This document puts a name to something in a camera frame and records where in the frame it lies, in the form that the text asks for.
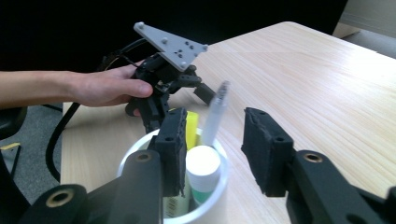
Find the yellow object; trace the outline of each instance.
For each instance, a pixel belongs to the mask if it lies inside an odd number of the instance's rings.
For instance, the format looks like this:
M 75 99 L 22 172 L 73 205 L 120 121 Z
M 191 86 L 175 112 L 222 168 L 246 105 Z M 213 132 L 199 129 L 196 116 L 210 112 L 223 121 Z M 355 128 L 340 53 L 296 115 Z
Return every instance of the yellow object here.
M 7 146 L 0 147 L 0 149 L 1 150 L 7 150 L 7 149 L 10 149 L 10 148 L 13 148 L 13 147 L 20 146 L 20 145 L 21 145 L 21 143 L 12 143 L 12 144 L 9 144 Z
M 187 151 L 196 146 L 197 143 L 197 128 L 198 128 L 198 118 L 197 113 L 187 111 L 186 118 L 186 144 Z

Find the metal bracket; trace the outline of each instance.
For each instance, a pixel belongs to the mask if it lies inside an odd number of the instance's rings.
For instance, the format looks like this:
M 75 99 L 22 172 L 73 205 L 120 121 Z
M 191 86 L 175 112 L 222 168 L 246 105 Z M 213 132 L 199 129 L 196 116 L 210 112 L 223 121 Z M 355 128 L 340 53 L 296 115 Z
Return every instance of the metal bracket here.
M 208 45 L 173 35 L 148 26 L 143 22 L 134 24 L 134 30 L 159 50 L 159 54 L 178 71 L 184 72 L 201 52 L 207 51 Z

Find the mounting hole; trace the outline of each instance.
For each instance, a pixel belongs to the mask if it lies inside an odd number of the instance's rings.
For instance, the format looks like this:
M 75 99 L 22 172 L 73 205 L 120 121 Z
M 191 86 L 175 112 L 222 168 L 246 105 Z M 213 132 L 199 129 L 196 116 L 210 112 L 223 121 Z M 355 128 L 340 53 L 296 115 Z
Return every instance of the mounting hole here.
M 47 207 L 60 207 L 73 199 L 73 189 L 61 189 L 52 193 L 46 201 Z
M 320 156 L 313 153 L 306 153 L 304 158 L 310 162 L 323 162 L 323 159 Z
M 367 222 L 362 218 L 354 214 L 346 215 L 346 219 L 353 224 L 366 224 Z
M 144 153 L 138 155 L 138 156 L 136 157 L 136 160 L 137 160 L 137 161 L 140 161 L 140 162 L 146 162 L 146 161 L 151 160 L 151 155 L 144 152 Z

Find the cylindrical container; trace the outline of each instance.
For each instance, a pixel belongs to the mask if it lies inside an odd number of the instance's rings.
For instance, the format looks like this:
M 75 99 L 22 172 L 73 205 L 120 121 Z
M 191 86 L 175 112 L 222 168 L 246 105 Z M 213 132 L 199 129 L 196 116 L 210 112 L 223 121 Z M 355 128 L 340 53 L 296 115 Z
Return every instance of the cylindrical container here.
M 127 151 L 124 158 L 120 163 L 117 175 L 122 173 L 123 165 L 129 155 L 137 150 L 147 149 L 149 141 L 153 135 L 157 135 L 159 130 L 148 133 L 139 139 Z M 202 130 L 197 129 L 198 137 L 201 135 Z M 179 223 L 227 223 L 226 217 L 226 189 L 228 183 L 228 159 L 227 155 L 218 140 L 213 143 L 213 148 L 219 153 L 220 166 L 219 166 L 219 180 L 215 189 L 210 194 L 207 200 L 190 211 L 188 214 L 181 217 L 164 218 L 164 224 L 179 224 Z
M 215 190 L 220 164 L 219 153 L 213 147 L 198 146 L 187 152 L 186 174 L 197 205 L 203 204 Z

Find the finger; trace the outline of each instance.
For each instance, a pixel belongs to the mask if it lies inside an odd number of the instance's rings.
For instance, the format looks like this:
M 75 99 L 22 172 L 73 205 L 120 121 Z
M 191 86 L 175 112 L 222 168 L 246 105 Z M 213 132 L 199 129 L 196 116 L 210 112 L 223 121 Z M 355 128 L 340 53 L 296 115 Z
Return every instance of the finger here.
M 118 77 L 122 79 L 131 78 L 134 75 L 136 68 L 129 64 L 123 67 L 113 68 L 105 71 L 105 75 L 109 77 Z

